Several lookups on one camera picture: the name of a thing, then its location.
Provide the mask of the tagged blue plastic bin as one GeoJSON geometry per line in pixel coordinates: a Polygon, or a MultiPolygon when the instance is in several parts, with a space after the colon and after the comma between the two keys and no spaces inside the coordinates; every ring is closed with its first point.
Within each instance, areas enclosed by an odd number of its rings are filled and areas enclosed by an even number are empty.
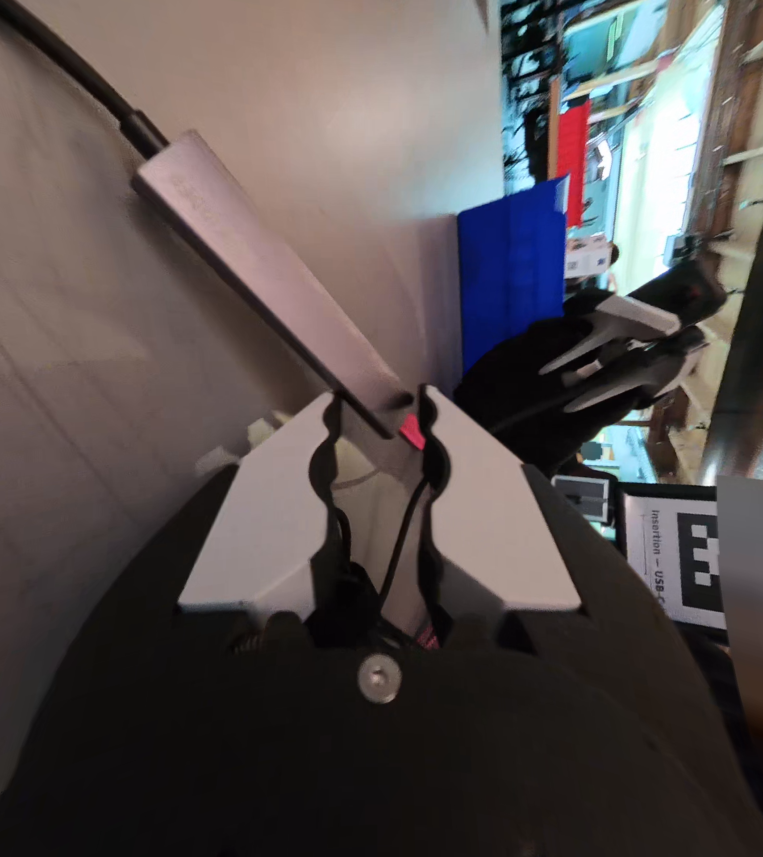
{"type": "Polygon", "coordinates": [[[567,198],[563,177],[458,215],[463,371],[531,323],[560,314],[567,198]]]}

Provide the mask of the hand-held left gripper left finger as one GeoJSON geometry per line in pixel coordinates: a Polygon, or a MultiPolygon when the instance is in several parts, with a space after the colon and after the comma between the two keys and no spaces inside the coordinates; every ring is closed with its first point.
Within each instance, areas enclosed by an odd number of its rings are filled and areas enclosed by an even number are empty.
{"type": "Polygon", "coordinates": [[[341,412],[323,393],[240,463],[179,595],[184,613],[307,620],[333,599],[344,568],[332,490],[341,412]]]}

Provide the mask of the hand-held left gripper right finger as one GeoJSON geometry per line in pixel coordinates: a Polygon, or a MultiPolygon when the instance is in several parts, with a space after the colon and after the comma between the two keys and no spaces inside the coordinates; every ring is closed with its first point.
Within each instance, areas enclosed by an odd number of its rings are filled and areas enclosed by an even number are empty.
{"type": "Polygon", "coordinates": [[[582,606],[524,463],[437,387],[418,396],[429,489],[418,586],[436,633],[477,617],[495,633],[518,612],[582,606]]]}

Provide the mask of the grey usb hub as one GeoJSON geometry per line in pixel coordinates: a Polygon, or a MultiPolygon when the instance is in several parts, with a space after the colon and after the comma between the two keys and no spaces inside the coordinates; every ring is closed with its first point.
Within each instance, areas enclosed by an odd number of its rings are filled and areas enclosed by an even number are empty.
{"type": "Polygon", "coordinates": [[[413,395],[310,269],[257,215],[200,133],[169,141],[71,46],[20,2],[0,19],[117,121],[142,157],[134,191],[381,438],[413,395]]]}

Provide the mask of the black framed marker sign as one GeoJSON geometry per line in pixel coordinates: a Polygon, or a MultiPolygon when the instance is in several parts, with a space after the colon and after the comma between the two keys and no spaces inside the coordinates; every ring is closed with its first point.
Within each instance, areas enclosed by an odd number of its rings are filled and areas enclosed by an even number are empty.
{"type": "Polygon", "coordinates": [[[616,538],[674,623],[728,641],[715,487],[621,483],[616,538]]]}

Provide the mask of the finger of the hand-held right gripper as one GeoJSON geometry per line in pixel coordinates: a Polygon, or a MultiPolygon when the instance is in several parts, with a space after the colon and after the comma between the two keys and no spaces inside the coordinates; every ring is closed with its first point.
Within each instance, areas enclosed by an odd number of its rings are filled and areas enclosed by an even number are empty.
{"type": "Polygon", "coordinates": [[[629,295],[612,294],[596,306],[594,333],[611,338],[659,339],[682,329],[679,316],[629,295]]]}
{"type": "Polygon", "coordinates": [[[651,347],[628,350],[611,362],[594,359],[564,372],[564,413],[581,412],[629,391],[657,401],[679,387],[700,358],[700,347],[651,347]]]}

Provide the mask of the red plastic bin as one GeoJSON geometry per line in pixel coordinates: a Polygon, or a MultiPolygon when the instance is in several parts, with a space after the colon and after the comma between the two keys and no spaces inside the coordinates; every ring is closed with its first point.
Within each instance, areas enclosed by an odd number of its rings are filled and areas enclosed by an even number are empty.
{"type": "Polygon", "coordinates": [[[559,115],[557,177],[568,178],[567,227],[580,227],[584,213],[584,174],[590,128],[590,98],[570,102],[559,115]]]}

